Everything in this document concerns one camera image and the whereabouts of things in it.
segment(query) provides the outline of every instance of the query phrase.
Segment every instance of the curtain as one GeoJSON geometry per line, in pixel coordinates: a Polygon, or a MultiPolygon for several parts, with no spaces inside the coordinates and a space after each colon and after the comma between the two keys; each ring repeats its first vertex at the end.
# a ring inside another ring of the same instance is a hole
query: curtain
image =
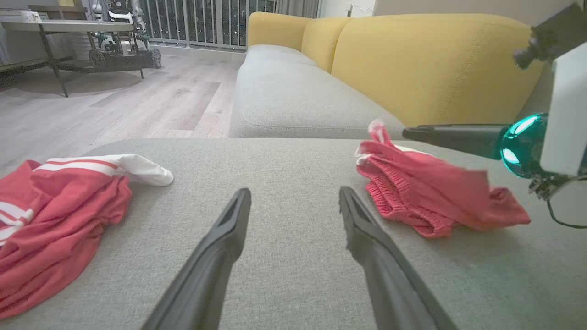
{"type": "Polygon", "coordinates": [[[277,0],[276,13],[316,18],[319,0],[277,0]]]}

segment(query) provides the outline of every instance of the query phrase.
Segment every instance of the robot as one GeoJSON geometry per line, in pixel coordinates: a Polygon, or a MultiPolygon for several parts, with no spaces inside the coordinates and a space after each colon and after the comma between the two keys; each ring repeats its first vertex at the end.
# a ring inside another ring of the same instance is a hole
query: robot
{"type": "MultiPolygon", "coordinates": [[[[139,0],[110,1],[107,11],[111,22],[132,23],[134,31],[112,32],[110,35],[106,32],[93,33],[98,40],[98,47],[89,51],[92,65],[95,68],[104,68],[136,65],[138,62],[143,68],[160,68],[161,53],[158,49],[149,50],[149,36],[139,0]]],[[[98,21],[103,20],[100,0],[92,5],[92,12],[98,21]]]]}
{"type": "Polygon", "coordinates": [[[587,12],[573,3],[532,27],[526,49],[513,54],[526,69],[534,60],[551,64],[554,71],[550,112],[514,124],[421,125],[403,136],[502,160],[514,175],[530,179],[528,192],[544,200],[558,224],[584,229],[556,219],[551,198],[576,181],[587,180],[587,12]]]}

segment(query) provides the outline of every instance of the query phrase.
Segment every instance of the wall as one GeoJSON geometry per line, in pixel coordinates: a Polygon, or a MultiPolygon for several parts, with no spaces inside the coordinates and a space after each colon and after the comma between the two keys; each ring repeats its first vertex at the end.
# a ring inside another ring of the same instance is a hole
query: wall
{"type": "Polygon", "coordinates": [[[351,17],[372,16],[376,0],[322,0],[320,17],[346,17],[353,4],[351,17]]]}
{"type": "MultiPolygon", "coordinates": [[[[481,13],[506,16],[528,25],[538,25],[572,3],[572,0],[378,0],[375,15],[481,13]]],[[[545,65],[520,117],[550,110],[553,82],[551,67],[545,65]]]]}
{"type": "Polygon", "coordinates": [[[375,15],[481,13],[537,25],[571,3],[572,0],[379,0],[375,15]]]}

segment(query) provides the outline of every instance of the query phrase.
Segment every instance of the teal glowing light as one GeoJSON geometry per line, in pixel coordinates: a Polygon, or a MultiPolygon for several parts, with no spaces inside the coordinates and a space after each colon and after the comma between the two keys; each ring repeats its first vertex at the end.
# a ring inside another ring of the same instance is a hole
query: teal glowing light
{"type": "Polygon", "coordinates": [[[514,152],[511,151],[510,149],[502,149],[501,155],[504,158],[504,160],[506,160],[512,164],[519,164],[518,157],[516,157],[514,152]]]}
{"type": "Polygon", "coordinates": [[[533,115],[518,121],[510,128],[509,133],[511,135],[509,138],[513,139],[515,136],[525,131],[528,127],[532,126],[532,124],[534,124],[534,122],[536,122],[538,118],[539,115],[533,115]]]}

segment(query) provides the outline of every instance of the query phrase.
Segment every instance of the sofa cushion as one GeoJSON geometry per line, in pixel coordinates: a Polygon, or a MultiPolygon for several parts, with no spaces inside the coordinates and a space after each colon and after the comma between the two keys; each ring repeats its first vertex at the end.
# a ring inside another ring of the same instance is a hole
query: sofa cushion
{"type": "Polygon", "coordinates": [[[293,48],[275,45],[254,45],[247,49],[245,62],[288,62],[316,66],[316,62],[309,59],[300,51],[293,48]]]}
{"type": "Polygon", "coordinates": [[[328,17],[311,20],[303,32],[302,53],[313,59],[318,67],[330,73],[336,43],[350,17],[328,17]]]}
{"type": "Polygon", "coordinates": [[[237,76],[230,137],[367,139],[374,119],[383,120],[392,138],[402,138],[402,123],[328,72],[248,60],[237,76]]]}
{"type": "Polygon", "coordinates": [[[311,20],[293,15],[254,12],[247,19],[247,44],[249,47],[280,45],[301,50],[303,31],[311,20]]]}
{"type": "Polygon", "coordinates": [[[517,68],[529,28],[483,14],[391,15],[353,19],[340,33],[332,75],[408,126],[511,123],[542,63],[517,68]]]}

